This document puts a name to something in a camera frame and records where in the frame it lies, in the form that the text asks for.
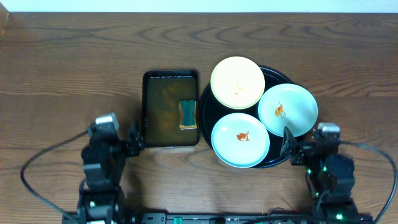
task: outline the green sponge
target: green sponge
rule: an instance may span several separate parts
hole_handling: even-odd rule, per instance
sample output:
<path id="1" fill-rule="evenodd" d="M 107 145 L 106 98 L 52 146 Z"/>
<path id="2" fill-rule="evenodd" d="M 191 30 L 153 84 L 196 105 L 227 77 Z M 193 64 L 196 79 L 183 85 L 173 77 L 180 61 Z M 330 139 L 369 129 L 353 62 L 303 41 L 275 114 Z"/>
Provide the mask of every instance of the green sponge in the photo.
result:
<path id="1" fill-rule="evenodd" d="M 197 127 L 197 102 L 195 100 L 183 100 L 178 105 L 180 108 L 180 129 L 195 129 Z"/>

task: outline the plate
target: plate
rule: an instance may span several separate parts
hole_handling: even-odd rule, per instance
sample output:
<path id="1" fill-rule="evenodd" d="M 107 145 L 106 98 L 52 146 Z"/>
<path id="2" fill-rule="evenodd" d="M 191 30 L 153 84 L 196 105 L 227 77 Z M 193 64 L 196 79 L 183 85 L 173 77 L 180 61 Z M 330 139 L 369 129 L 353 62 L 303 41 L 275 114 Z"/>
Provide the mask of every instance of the plate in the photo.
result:
<path id="1" fill-rule="evenodd" d="M 256 104 L 264 93 L 265 81 L 261 69 L 244 57 L 229 57 L 213 70 L 211 90 L 223 105 L 241 110 Z"/>
<path id="2" fill-rule="evenodd" d="M 248 168 L 266 157 L 270 141 L 258 119 L 245 113 L 232 113 L 216 123 L 211 132 L 211 144 L 223 162 Z"/>
<path id="3" fill-rule="evenodd" d="M 281 84 L 270 88 L 261 97 L 259 118 L 267 130 L 277 136 L 284 135 L 287 126 L 293 136 L 307 133 L 318 118 L 317 101 L 305 88 L 294 84 Z"/>

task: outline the cream plate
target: cream plate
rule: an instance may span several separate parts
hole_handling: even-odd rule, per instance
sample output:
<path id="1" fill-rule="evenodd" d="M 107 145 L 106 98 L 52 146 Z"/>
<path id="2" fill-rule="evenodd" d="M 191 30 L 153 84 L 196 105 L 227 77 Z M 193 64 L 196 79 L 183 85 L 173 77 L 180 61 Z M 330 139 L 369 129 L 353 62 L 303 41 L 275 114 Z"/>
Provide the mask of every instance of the cream plate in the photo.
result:
<path id="1" fill-rule="evenodd" d="M 260 100 L 266 83 L 261 69 L 252 60 L 230 57 L 214 68 L 210 85 L 220 103 L 232 109 L 245 109 Z"/>

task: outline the round black tray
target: round black tray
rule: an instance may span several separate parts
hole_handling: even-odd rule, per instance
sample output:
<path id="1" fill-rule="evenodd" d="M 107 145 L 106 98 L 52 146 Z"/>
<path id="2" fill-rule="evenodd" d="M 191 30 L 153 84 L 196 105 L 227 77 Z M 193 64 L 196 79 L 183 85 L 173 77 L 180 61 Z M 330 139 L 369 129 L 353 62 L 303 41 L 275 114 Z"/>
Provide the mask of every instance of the round black tray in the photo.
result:
<path id="1" fill-rule="evenodd" d="M 292 80 L 287 78 L 284 74 L 278 72 L 269 67 L 260 66 L 262 73 L 264 74 L 264 78 L 266 79 L 266 89 L 267 91 L 269 88 L 283 84 L 283 83 L 293 83 Z M 217 123 L 219 119 L 223 116 L 231 113 L 246 113 L 249 114 L 257 119 L 259 119 L 259 115 L 257 112 L 257 107 L 259 102 L 255 105 L 244 109 L 244 110 L 234 110 L 222 105 L 214 96 L 213 92 L 211 91 L 210 83 L 207 85 L 198 102 L 198 115 L 199 115 L 199 130 L 202 136 L 205 138 L 205 141 L 210 146 L 211 149 L 211 132 L 213 130 L 214 125 Z M 280 157 L 280 149 L 282 147 L 283 138 L 276 136 L 268 132 L 269 139 L 271 145 L 269 147 L 269 151 L 267 156 L 264 158 L 262 162 L 252 168 L 267 168 L 276 166 L 282 162 L 285 162 L 289 159 L 290 155 Z"/>

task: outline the orange food scrap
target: orange food scrap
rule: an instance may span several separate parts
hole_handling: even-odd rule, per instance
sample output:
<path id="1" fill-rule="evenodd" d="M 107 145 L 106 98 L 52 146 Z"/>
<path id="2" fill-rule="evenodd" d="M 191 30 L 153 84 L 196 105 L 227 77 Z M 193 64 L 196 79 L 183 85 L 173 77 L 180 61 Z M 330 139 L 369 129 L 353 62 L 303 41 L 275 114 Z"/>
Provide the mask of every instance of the orange food scrap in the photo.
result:
<path id="1" fill-rule="evenodd" d="M 243 87 L 239 87 L 239 83 L 238 84 L 236 84 L 236 89 L 237 90 L 243 90 L 244 88 Z"/>
<path id="2" fill-rule="evenodd" d="M 249 140 L 249 131 L 248 131 L 246 134 L 244 134 L 244 133 L 237 134 L 237 135 L 236 135 L 236 138 L 237 138 L 239 141 L 243 141 L 244 139 L 246 139 L 247 142 L 250 141 L 250 140 Z"/>
<path id="3" fill-rule="evenodd" d="M 282 113 L 286 115 L 286 113 L 284 111 L 284 106 L 279 102 L 279 106 L 275 110 L 275 116 L 277 116 L 277 117 L 282 116 Z"/>

